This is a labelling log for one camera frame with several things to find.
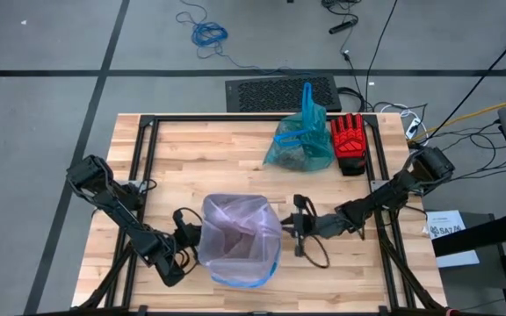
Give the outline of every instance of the clear plastic bag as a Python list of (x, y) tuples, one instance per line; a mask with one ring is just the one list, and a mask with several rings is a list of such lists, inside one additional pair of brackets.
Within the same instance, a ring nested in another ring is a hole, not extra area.
[(297, 171), (327, 168), (335, 159), (325, 108), (314, 103), (311, 83), (304, 84), (302, 112), (278, 123), (264, 163)]
[(254, 288), (274, 274), (282, 226), (266, 197), (211, 194), (205, 197), (199, 261), (212, 279)]

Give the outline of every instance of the blue plastic bag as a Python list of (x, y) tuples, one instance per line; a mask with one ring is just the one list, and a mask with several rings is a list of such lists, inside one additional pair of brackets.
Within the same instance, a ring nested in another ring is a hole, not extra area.
[(296, 171), (327, 168), (335, 159), (331, 134), (326, 127), (327, 112), (312, 99), (312, 84), (304, 84), (302, 112), (278, 123), (264, 163)]

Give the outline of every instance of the wooden table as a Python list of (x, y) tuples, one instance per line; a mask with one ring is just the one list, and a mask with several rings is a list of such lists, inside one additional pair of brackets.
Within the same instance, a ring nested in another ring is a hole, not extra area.
[[(378, 114), (378, 119), (388, 171), (393, 175), (408, 157), (401, 119), (397, 114)], [(116, 180), (128, 178), (139, 120), (140, 114), (118, 116), (107, 158)], [(263, 165), (276, 126), (277, 122), (208, 122), (207, 118), (198, 122), (162, 122), (151, 176), (158, 187), (149, 192), (145, 223), (171, 233), (175, 229), (173, 211), (186, 206), (201, 213), (204, 197), (214, 192), (264, 195), (281, 219), (295, 212), (294, 193), (310, 197), (320, 214), (333, 213), (335, 206), (369, 194), (366, 175), (342, 176), (336, 162), (312, 173)], [(375, 153), (372, 142), (370, 147)], [(146, 155), (142, 152), (141, 163)], [(373, 166), (379, 176), (378, 163)], [(409, 205), (423, 207), (417, 197), (412, 197)], [(401, 210), (399, 222), (409, 267), (433, 298), (446, 305), (432, 244), (423, 232), (424, 215), (406, 208)], [(87, 299), (111, 267), (117, 233), (116, 225), (104, 213), (97, 212), (72, 305)], [(217, 284), (201, 266), (180, 284), (168, 288), (155, 269), (147, 269), (138, 261), (131, 310), (148, 305), (150, 311), (174, 312), (375, 312), (378, 305), (388, 305), (373, 219), (366, 221), (365, 241), (356, 233), (345, 232), (322, 243), (329, 252), (328, 269), (318, 269), (306, 258), (295, 257), (294, 241), (284, 235), (276, 274), (255, 290)], [(324, 262), (315, 242), (307, 241), (306, 251), (317, 262)], [(400, 305), (404, 305), (401, 276), (392, 266)], [(123, 272), (119, 277), (117, 304), (124, 275)]]

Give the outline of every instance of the paper sheet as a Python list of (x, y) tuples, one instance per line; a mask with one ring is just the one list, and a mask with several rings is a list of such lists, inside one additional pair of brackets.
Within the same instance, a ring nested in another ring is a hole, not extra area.
[[(427, 212), (427, 226), (431, 239), (466, 229), (458, 211)], [(439, 268), (478, 264), (480, 260), (475, 250), (465, 251), (437, 258)]]

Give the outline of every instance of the red glove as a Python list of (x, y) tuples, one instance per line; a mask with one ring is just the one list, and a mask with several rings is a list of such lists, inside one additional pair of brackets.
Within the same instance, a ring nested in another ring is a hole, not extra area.
[(361, 114), (347, 114), (331, 121), (333, 149), (343, 176), (365, 173), (366, 132)]

